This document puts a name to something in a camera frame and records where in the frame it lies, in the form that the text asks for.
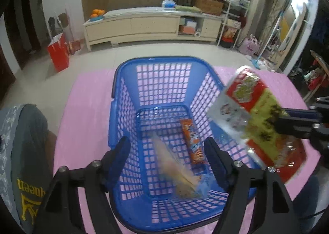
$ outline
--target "white floor tile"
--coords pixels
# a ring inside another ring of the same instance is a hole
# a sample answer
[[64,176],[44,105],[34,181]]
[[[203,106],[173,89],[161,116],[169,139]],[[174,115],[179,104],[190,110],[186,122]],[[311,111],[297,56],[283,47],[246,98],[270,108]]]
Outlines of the white floor tile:
[[32,103],[43,112],[48,128],[58,133],[63,110],[76,78],[85,72],[117,68],[122,62],[137,57],[194,56],[213,66],[239,68],[250,61],[237,51],[189,42],[134,42],[117,47],[98,44],[88,52],[86,47],[70,58],[70,66],[56,73],[46,49],[39,52],[20,72],[9,89],[2,106]]

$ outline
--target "circular hole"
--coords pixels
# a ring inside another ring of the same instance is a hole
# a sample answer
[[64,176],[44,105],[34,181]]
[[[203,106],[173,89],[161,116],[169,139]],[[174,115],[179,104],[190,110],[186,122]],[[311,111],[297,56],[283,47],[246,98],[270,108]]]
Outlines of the circular hole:
[[66,13],[62,13],[58,16],[58,18],[60,19],[63,28],[65,28],[66,26],[68,26],[68,17],[66,15]]

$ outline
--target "pink mat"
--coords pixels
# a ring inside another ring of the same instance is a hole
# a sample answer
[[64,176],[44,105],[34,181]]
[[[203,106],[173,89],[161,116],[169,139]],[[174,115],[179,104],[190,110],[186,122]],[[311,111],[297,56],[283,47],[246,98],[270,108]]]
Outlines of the pink mat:
[[[224,84],[235,70],[214,67]],[[93,160],[100,160],[108,147],[108,128],[111,91],[115,70],[103,70],[80,75],[74,83],[61,120],[55,149],[54,170],[66,165],[70,169],[83,168]],[[306,109],[306,105],[290,80],[282,74],[256,71],[269,86],[284,108]],[[304,166],[288,183],[287,190],[294,199],[302,190],[319,161],[319,153],[304,140],[307,159]],[[86,232],[94,234],[84,189],[79,198]],[[249,230],[254,202],[250,202],[243,219],[240,234]],[[216,222],[186,231],[188,234],[211,234]],[[119,224],[123,234],[133,233]]]

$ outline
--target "cream cabinet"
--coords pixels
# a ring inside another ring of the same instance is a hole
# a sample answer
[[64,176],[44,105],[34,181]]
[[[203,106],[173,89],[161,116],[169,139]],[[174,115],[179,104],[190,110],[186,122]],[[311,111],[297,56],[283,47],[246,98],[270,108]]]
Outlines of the cream cabinet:
[[[195,18],[201,36],[180,34],[181,17]],[[147,40],[196,40],[215,42],[222,23],[221,17],[191,12],[180,12],[160,7],[128,8],[107,12],[104,19],[83,24],[86,44]]]

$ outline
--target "cabinet drawer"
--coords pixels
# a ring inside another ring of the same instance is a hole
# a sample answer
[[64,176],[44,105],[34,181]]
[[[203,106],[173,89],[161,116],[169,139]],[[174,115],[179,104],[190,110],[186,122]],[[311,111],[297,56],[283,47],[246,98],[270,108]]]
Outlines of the cabinet drawer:
[[159,33],[159,32],[176,32],[179,17],[148,17],[132,18],[131,33]]
[[86,27],[89,41],[131,34],[131,19],[100,22]]
[[204,19],[201,36],[217,38],[221,23],[221,21]]

